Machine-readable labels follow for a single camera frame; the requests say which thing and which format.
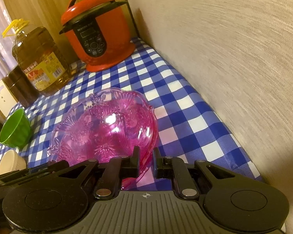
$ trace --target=yellow bottle cap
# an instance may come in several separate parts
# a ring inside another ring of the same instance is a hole
[[[26,25],[29,24],[29,20],[24,20],[24,19],[15,19],[13,20],[9,26],[4,30],[2,33],[3,37],[10,37],[16,35],[22,28],[24,28]],[[15,33],[14,34],[7,34],[11,28],[14,29]]]

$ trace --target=control button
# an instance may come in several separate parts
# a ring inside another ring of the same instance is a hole
[[[96,42],[92,42],[92,43],[90,44],[90,47],[91,47],[92,49],[96,49],[96,48],[98,48],[98,44],[97,44]]]

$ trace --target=checkered tablecloth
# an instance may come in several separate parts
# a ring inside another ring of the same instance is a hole
[[[228,128],[197,91],[140,39],[133,39],[137,49],[132,56],[105,71],[90,73],[81,62],[79,73],[60,91],[41,96],[27,108],[34,135],[18,152],[34,167],[48,161],[47,149],[54,126],[77,101],[109,87],[143,93],[154,107],[158,119],[158,146],[163,156],[178,156],[186,163],[205,159],[250,178],[261,180],[258,170]],[[17,104],[10,114],[21,108]],[[0,144],[0,160],[9,150]],[[166,190],[168,180],[154,180],[152,169],[136,184],[139,190]]]

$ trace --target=cooking oil bottle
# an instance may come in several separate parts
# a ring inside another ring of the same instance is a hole
[[[7,35],[9,30],[15,34]],[[45,27],[16,19],[2,35],[15,35],[12,55],[40,93],[50,96],[69,81],[71,74],[68,65]]]

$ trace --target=dark brown container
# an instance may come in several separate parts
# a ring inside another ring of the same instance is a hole
[[[30,83],[19,66],[16,66],[2,81],[25,108],[31,106],[39,97],[38,90]]]

